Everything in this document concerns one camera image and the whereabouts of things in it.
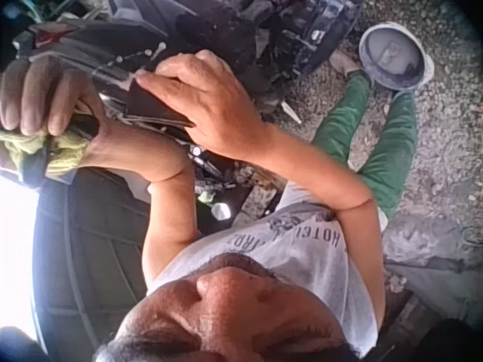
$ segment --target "white t-shirt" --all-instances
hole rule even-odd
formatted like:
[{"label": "white t-shirt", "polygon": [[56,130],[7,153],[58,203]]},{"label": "white t-shirt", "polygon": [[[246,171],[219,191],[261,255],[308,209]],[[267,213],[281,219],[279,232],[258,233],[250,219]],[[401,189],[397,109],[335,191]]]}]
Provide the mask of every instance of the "white t-shirt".
[{"label": "white t-shirt", "polygon": [[340,224],[328,209],[294,204],[253,224],[196,241],[155,279],[148,295],[222,253],[243,253],[282,280],[312,291],[334,313],[361,357],[376,345],[371,298],[347,255]]}]

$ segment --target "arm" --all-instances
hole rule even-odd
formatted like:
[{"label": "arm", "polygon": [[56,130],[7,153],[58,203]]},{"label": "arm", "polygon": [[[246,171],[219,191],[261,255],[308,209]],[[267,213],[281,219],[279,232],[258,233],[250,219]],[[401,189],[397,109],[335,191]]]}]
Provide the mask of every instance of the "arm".
[{"label": "arm", "polygon": [[[47,89],[52,90],[52,97],[46,94]],[[88,106],[100,125],[80,167],[129,170],[152,183],[149,229],[143,247],[143,272],[149,286],[198,236],[191,162],[173,140],[107,118],[86,74],[65,70],[59,60],[48,57],[33,63],[16,60],[6,69],[0,84],[0,121],[7,130],[26,135],[47,130],[55,137],[69,125],[79,101]],[[0,167],[12,166],[0,147]]]},{"label": "arm", "polygon": [[155,73],[138,73],[137,81],[195,123],[186,131],[198,144],[299,183],[336,213],[380,326],[382,244],[376,202],[363,181],[324,152],[264,124],[231,69],[209,51],[172,57]]}]

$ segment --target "green trousers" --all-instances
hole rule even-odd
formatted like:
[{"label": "green trousers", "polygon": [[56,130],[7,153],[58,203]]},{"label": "green trousers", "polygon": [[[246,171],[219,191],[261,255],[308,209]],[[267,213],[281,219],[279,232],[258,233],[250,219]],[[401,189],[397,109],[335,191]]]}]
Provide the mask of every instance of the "green trousers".
[{"label": "green trousers", "polygon": [[[343,99],[328,113],[312,144],[343,164],[371,95],[371,82],[358,70],[349,75]],[[379,143],[358,175],[372,189],[379,208],[390,218],[397,208],[417,145],[416,106],[411,92],[396,94]]]}]

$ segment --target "gravel ground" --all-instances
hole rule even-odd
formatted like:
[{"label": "gravel ground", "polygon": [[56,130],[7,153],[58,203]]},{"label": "gravel ground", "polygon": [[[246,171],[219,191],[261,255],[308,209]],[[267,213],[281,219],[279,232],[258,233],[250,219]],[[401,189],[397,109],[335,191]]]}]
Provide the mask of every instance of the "gravel ground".
[{"label": "gravel ground", "polygon": [[[481,266],[483,173],[481,43],[464,15],[442,0],[368,0],[340,49],[357,59],[370,26],[406,26],[435,61],[435,78],[417,95],[418,150],[398,212],[384,233],[388,263],[461,271]],[[304,139],[342,97],[345,81],[328,63],[296,84],[288,102],[303,119],[278,117]],[[363,165],[383,128],[391,94],[376,88],[352,142],[350,161]]]}]

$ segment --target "green cloth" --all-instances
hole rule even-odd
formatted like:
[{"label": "green cloth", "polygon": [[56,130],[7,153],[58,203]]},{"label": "green cloth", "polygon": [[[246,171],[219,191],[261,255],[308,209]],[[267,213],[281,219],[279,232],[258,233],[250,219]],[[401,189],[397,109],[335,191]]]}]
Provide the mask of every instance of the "green cloth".
[{"label": "green cloth", "polygon": [[[27,155],[35,154],[45,144],[47,134],[37,133],[34,136],[24,136],[18,132],[0,130],[0,143],[8,150],[11,160],[18,170]],[[77,168],[89,141],[80,137],[77,133],[68,130],[52,142],[51,162],[47,173],[60,175]]]},{"label": "green cloth", "polygon": [[[361,123],[370,95],[369,77],[361,70],[351,73],[344,97],[321,123],[312,144],[346,164],[352,137]],[[401,200],[416,146],[414,96],[410,92],[401,92],[392,100],[379,143],[358,172],[388,218]]]}]

